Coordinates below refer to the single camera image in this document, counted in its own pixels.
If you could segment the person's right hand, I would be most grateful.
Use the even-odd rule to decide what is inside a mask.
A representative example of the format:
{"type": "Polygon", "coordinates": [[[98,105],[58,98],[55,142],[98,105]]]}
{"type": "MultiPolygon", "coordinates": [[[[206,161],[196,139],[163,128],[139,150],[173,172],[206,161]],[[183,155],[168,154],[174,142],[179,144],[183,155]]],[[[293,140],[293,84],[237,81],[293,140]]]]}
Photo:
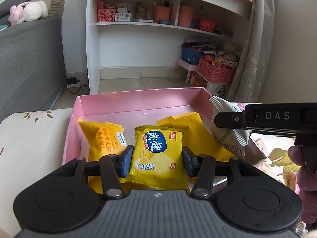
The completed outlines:
{"type": "Polygon", "coordinates": [[[289,158],[300,170],[297,174],[297,184],[300,188],[299,197],[303,204],[301,219],[306,224],[316,221],[316,171],[306,167],[301,146],[292,146],[288,149],[289,158]]]}

